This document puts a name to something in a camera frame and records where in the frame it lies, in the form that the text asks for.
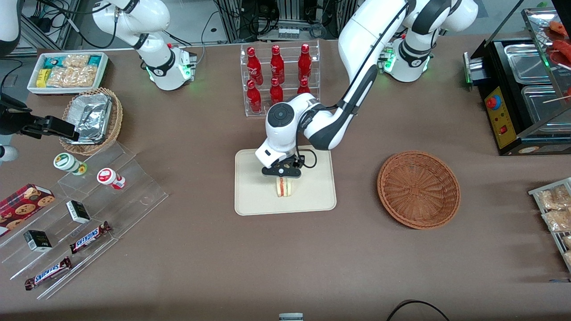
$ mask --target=wicker basket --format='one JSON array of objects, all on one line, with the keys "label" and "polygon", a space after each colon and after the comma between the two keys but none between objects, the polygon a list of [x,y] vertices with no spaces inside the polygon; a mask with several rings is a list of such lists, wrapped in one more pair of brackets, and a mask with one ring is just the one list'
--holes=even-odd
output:
[{"label": "wicker basket", "polygon": [[460,205],[460,186],[452,170],[422,151],[387,159],[377,177],[377,192],[389,214],[419,230],[450,222]]},{"label": "wicker basket", "polygon": [[[99,145],[71,145],[63,141],[62,138],[59,139],[59,142],[62,144],[63,148],[74,154],[80,154],[85,156],[90,156],[95,154],[98,150],[104,148],[105,146],[113,143],[119,136],[119,132],[121,131],[121,121],[123,120],[123,107],[121,106],[121,102],[117,99],[117,96],[109,89],[106,88],[97,88],[95,90],[89,90],[84,93],[79,94],[78,96],[88,96],[88,95],[95,95],[95,94],[107,94],[113,100],[113,105],[111,107],[111,115],[109,116],[109,124],[107,125],[107,132],[106,132],[106,139],[103,143]],[[63,112],[63,119],[67,118],[67,113],[70,110],[71,103],[73,99],[67,104],[66,110]]]}]

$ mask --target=red emergency button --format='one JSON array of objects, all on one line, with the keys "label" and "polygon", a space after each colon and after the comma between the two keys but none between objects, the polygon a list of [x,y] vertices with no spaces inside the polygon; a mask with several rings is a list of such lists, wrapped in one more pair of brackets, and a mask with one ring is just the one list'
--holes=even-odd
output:
[{"label": "red emergency button", "polygon": [[486,107],[491,110],[497,110],[501,106],[501,98],[498,95],[494,95],[486,99]]}]

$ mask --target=brown table surface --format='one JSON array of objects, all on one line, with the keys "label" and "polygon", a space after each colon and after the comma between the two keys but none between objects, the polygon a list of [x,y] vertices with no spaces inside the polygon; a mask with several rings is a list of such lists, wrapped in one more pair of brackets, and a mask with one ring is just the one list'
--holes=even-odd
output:
[{"label": "brown table surface", "polygon": [[[527,191],[571,176],[570,156],[499,157],[477,90],[463,85],[462,53],[482,36],[442,37],[414,83],[380,75],[332,151],[332,211],[242,217],[234,212],[234,155],[266,138],[244,116],[239,46],[208,47],[196,81],[157,89],[135,51],[109,51],[106,87],[124,108],[119,141],[170,194],[125,237],[49,300],[35,300],[0,270],[0,320],[384,320],[398,302],[427,300],[452,320],[569,320],[571,284]],[[321,42],[321,97],[348,78],[337,42]],[[61,115],[70,97],[38,97],[38,115]],[[49,187],[57,138],[14,137],[17,161],[0,167],[4,198],[25,183]],[[423,150],[456,174],[456,217],[417,231],[383,209],[383,162]],[[438,319],[424,307],[412,315]]]}]

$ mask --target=cookie box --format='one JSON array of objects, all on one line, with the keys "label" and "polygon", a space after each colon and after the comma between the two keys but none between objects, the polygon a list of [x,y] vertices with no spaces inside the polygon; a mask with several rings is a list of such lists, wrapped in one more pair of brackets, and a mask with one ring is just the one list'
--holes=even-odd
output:
[{"label": "cookie box", "polygon": [[[45,66],[46,60],[66,56],[69,54],[80,54],[80,55],[101,57],[101,60],[99,61],[99,65],[97,67],[97,73],[95,74],[95,81],[93,81],[93,85],[91,85],[91,87],[66,87],[66,88],[38,87],[36,85],[36,81],[38,80],[38,76],[40,75],[40,70],[42,70]],[[32,72],[32,76],[30,77],[30,81],[28,82],[28,90],[36,95],[67,95],[67,94],[78,94],[87,90],[97,89],[99,88],[99,85],[103,80],[103,75],[105,73],[105,67],[107,66],[107,61],[108,61],[107,55],[105,53],[102,53],[101,51],[71,51],[71,52],[54,52],[54,53],[41,54],[38,57],[38,61],[36,62],[34,71]]]},{"label": "cookie box", "polygon": [[33,184],[20,188],[0,202],[0,236],[13,230],[54,200],[54,194],[45,188]]}]

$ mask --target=red glass bottle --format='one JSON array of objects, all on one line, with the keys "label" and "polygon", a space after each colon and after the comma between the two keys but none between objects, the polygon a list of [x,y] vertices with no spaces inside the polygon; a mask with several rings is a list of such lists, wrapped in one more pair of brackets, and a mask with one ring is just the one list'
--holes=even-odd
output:
[{"label": "red glass bottle", "polygon": [[250,74],[250,79],[253,79],[258,86],[261,86],[264,83],[264,77],[262,76],[262,64],[256,57],[256,50],[254,47],[249,47],[246,52],[248,53],[248,73]]},{"label": "red glass bottle", "polygon": [[272,77],[276,77],[280,83],[286,81],[286,70],[284,67],[284,58],[280,54],[280,46],[272,46],[272,60],[270,61],[272,68]]},{"label": "red glass bottle", "polygon": [[248,79],[246,82],[248,86],[248,91],[246,95],[248,96],[248,104],[253,113],[257,114],[262,111],[262,97],[260,96],[260,91],[256,88],[256,83]]},{"label": "red glass bottle", "polygon": [[299,88],[297,89],[297,93],[298,94],[311,93],[311,91],[309,90],[309,87],[307,86],[307,78],[303,78],[302,80],[300,80]]},{"label": "red glass bottle", "polygon": [[284,101],[284,91],[280,86],[280,82],[276,77],[272,78],[272,87],[270,88],[270,96],[272,97],[272,105]]},{"label": "red glass bottle", "polygon": [[311,77],[311,56],[309,55],[309,45],[304,43],[301,45],[301,54],[297,61],[298,74],[297,78],[301,81],[303,78],[309,79]]}]

